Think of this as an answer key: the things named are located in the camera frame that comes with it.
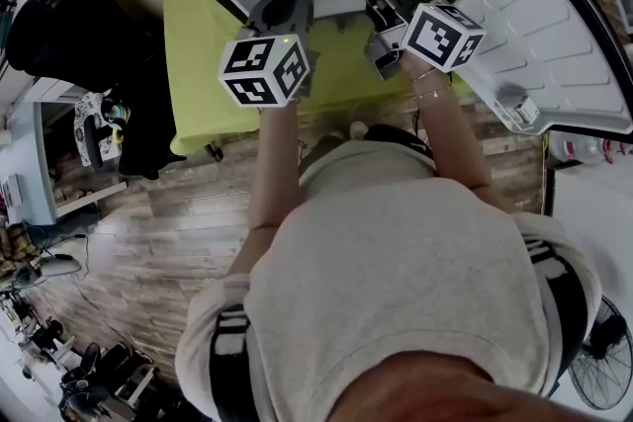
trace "black strap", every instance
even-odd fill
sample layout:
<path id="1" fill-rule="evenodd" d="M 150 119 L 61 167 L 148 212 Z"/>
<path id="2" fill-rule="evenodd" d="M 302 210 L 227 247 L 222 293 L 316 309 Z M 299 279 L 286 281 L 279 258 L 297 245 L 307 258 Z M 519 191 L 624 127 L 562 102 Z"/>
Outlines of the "black strap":
<path id="1" fill-rule="evenodd" d="M 532 264 L 537 264 L 552 259 L 563 267 L 563 274 L 554 278 L 545 279 L 552 291 L 558 315 L 561 322 L 561 334 L 563 340 L 563 354 L 558 371 L 558 378 L 570 366 L 579 350 L 583 346 L 585 334 L 588 328 L 587 299 L 583 284 L 572 265 L 558 255 L 552 245 L 546 241 L 536 241 L 527 244 L 528 250 L 538 251 L 531 255 Z"/>
<path id="2" fill-rule="evenodd" d="M 214 403 L 222 422 L 257 422 L 246 331 L 250 321 L 242 304 L 225 309 L 216 322 L 211 340 L 209 376 Z"/>

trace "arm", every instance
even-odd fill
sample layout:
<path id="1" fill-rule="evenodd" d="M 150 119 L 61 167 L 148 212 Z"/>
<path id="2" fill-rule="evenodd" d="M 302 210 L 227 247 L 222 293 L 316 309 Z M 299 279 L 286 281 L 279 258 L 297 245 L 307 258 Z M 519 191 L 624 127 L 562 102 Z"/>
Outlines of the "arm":
<path id="1" fill-rule="evenodd" d="M 299 205 L 297 104 L 264 109 L 248 204 L 249 232 L 228 273 L 250 273 L 266 253 L 279 225 Z"/>
<path id="2" fill-rule="evenodd" d="M 403 56 L 401 67 L 411 81 L 433 68 L 408 52 Z M 448 85 L 448 76 L 440 71 L 411 83 L 415 97 L 437 91 L 437 97 L 418 98 L 417 106 L 438 175 L 461 183 L 495 208 L 515 212 L 514 204 L 493 188 L 486 157 L 455 94 L 446 90 Z"/>

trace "person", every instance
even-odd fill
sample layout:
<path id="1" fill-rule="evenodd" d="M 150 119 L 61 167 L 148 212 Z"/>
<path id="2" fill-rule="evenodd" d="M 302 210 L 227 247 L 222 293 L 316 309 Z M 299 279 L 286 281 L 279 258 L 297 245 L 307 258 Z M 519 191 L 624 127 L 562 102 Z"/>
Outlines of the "person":
<path id="1" fill-rule="evenodd" d="M 250 231 L 192 300 L 176 354 L 214 420 L 587 420 L 543 397 L 572 317 L 576 346 L 595 318 L 593 266 L 495 189 L 448 76 L 410 53 L 401 68 L 432 152 L 378 126 L 325 138 L 300 168 L 296 105 L 262 112 Z M 256 413 L 229 415 L 227 397 Z"/>

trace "yellow-green cloth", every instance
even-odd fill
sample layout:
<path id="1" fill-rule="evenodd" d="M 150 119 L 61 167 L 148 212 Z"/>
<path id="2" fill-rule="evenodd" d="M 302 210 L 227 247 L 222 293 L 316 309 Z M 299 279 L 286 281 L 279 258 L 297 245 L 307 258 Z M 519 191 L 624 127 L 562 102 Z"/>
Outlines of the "yellow-green cloth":
<path id="1" fill-rule="evenodd" d="M 177 134 L 171 150 L 196 151 L 219 133 L 253 131 L 259 115 L 240 108 L 218 81 L 225 45 L 241 23 L 216 0 L 163 0 L 165 48 Z M 351 17 L 340 33 L 332 19 L 316 20 L 310 49 L 319 53 L 312 92 L 301 115 L 333 111 L 409 93 L 402 76 L 383 82 L 372 69 L 364 47 L 372 31 L 363 14 Z M 468 93 L 457 79 L 456 92 Z"/>

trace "hand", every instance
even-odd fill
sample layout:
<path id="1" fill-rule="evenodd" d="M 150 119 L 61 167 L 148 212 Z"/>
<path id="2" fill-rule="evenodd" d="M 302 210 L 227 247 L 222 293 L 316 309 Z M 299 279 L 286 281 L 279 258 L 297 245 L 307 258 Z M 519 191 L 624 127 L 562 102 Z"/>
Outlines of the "hand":
<path id="1" fill-rule="evenodd" d="M 400 68 L 408 76 L 408 79 L 415 79 L 431 70 L 433 66 L 405 49 L 400 59 Z"/>

